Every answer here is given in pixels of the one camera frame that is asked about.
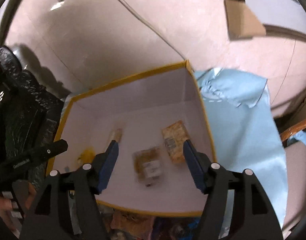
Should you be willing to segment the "person's left hand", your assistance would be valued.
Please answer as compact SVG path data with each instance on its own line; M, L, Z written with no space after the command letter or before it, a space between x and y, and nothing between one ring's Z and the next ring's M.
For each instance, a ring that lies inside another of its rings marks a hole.
M36 196L36 189L35 187L28 181L24 181L24 205L25 205L25 211L28 211L31 207L31 204L34 200L34 197ZM7 227L12 231L15 232L16 226L13 224L11 217L8 214L8 211L12 211L12 201L10 199L6 199L4 197L0 197L0 217L4 221L4 223L7 225Z

